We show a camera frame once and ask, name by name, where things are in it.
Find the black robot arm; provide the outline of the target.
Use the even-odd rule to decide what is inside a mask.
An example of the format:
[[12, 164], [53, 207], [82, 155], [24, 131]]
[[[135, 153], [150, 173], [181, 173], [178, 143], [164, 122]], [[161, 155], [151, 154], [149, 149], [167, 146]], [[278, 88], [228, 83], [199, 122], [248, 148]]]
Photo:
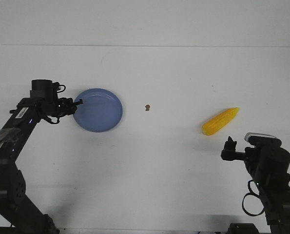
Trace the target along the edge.
[[281, 140], [270, 135], [247, 133], [251, 146], [236, 151], [237, 142], [231, 137], [225, 142], [221, 158], [241, 160], [259, 193], [248, 194], [260, 199], [262, 213], [273, 234], [290, 234], [290, 153], [281, 147]]
[[83, 103], [58, 97], [65, 85], [46, 79], [32, 81], [30, 96], [23, 98], [0, 130], [0, 215], [11, 225], [0, 234], [58, 234], [52, 218], [43, 214], [26, 195], [26, 183], [16, 160], [35, 126], [43, 119], [73, 115]]

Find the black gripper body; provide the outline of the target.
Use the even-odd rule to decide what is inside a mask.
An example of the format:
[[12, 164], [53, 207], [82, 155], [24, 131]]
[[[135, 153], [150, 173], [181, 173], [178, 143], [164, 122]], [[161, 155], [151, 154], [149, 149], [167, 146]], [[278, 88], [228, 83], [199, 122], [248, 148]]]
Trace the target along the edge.
[[249, 157], [245, 153], [232, 150], [223, 150], [221, 152], [221, 158], [226, 161], [249, 161]]
[[72, 98], [56, 98], [53, 100], [42, 97], [39, 101], [39, 117], [61, 118], [75, 113], [75, 106]]

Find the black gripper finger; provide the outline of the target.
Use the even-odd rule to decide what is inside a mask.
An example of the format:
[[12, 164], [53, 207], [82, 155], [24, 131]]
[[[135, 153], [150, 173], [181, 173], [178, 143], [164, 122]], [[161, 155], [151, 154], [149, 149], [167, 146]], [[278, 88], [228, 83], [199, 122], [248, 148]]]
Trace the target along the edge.
[[235, 152], [236, 150], [236, 141], [232, 142], [232, 151]]
[[223, 150], [224, 151], [233, 151], [233, 139], [230, 136], [228, 136], [228, 139], [225, 142]]
[[83, 104], [83, 99], [81, 99], [81, 98], [79, 99], [79, 101], [76, 101], [76, 102], [73, 103], [74, 106], [79, 106], [79, 105], [82, 105], [82, 104]]

